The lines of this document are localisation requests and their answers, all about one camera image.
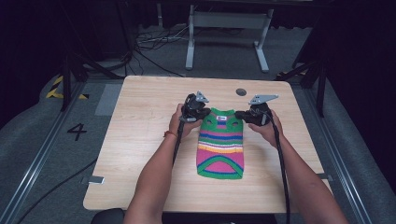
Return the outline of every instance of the hand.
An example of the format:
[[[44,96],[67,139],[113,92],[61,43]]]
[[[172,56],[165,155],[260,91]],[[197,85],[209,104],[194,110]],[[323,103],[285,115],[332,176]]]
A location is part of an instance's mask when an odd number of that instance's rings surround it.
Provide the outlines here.
[[[177,110],[175,114],[172,115],[171,121],[169,122],[169,131],[172,133],[177,133],[178,124],[180,123],[180,116],[181,116],[181,107],[183,104],[177,105]],[[193,128],[199,127],[202,124],[202,120],[197,120],[194,123],[184,123],[183,135],[182,138],[187,136]]]
[[[276,115],[275,111],[271,110],[271,113],[273,115],[274,123],[279,130],[279,137],[281,137],[283,135],[282,124],[280,123],[279,117]],[[248,127],[254,132],[261,134],[262,137],[271,144],[271,146],[276,147],[275,132],[272,122],[269,122],[264,126],[257,126],[249,123]]]

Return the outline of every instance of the person's right hand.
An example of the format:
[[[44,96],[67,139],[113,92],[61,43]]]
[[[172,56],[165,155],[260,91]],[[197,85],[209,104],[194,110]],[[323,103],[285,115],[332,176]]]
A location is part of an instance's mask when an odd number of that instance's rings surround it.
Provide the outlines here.
[[[280,123],[279,117],[276,115],[275,111],[271,110],[271,113],[273,115],[274,123],[279,130],[279,137],[281,137],[283,135],[282,124]],[[276,148],[275,132],[272,122],[263,126],[257,126],[249,123],[248,127],[254,132],[261,134],[262,137],[271,144],[271,146]]]

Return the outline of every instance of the wristband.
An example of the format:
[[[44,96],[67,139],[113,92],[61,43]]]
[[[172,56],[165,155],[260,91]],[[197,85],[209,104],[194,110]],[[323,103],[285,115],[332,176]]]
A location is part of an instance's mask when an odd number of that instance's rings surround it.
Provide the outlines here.
[[[177,134],[175,134],[175,133],[172,133],[171,131],[166,131],[166,132],[164,132],[163,133],[163,137],[165,137],[167,134],[172,134],[172,135],[174,135],[176,138],[178,138],[178,136],[177,136]]]

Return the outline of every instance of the table top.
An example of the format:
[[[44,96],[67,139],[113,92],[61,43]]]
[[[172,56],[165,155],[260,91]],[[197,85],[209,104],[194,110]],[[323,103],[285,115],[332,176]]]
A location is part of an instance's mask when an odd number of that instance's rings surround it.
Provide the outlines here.
[[[243,88],[247,95],[239,96]],[[143,166],[163,140],[177,104],[201,91],[207,107],[248,110],[255,94],[278,94],[268,102],[279,115],[284,134],[317,173],[323,173],[290,84],[279,81],[188,77],[127,77],[124,80],[106,137],[92,175],[84,206],[91,210],[126,209]],[[242,179],[219,180],[197,174],[199,128],[179,146],[172,185],[164,211],[219,213],[283,213],[285,199],[276,150],[244,124],[245,172]]]

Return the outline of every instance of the black curtain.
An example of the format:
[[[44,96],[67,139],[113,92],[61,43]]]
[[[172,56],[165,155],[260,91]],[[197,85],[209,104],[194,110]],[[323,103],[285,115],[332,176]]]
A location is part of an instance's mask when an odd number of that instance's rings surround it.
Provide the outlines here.
[[[396,191],[396,7],[386,1],[359,0],[341,8],[320,18],[300,62],[327,55],[328,79]]]
[[[50,21],[34,1],[3,1],[0,6],[0,128],[38,102],[44,85],[60,69]]]
[[[132,4],[132,11],[134,25],[142,25],[144,28],[148,28],[151,25],[158,25],[156,4]]]

